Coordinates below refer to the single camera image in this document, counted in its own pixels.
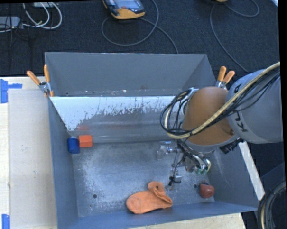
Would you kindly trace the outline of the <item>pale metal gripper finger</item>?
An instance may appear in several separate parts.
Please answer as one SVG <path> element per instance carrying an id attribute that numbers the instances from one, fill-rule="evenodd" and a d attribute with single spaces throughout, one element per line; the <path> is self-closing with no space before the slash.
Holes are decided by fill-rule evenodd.
<path id="1" fill-rule="evenodd" d="M 179 188 L 180 183 L 182 182 L 182 176 L 178 173 L 176 168 L 172 168 L 169 173 L 168 182 L 165 186 L 167 191 L 176 190 Z"/>
<path id="2" fill-rule="evenodd" d="M 176 143 L 170 140 L 159 142 L 158 147 L 159 148 L 156 151 L 157 160 L 162 160 L 169 155 L 175 155 L 178 153 Z"/>

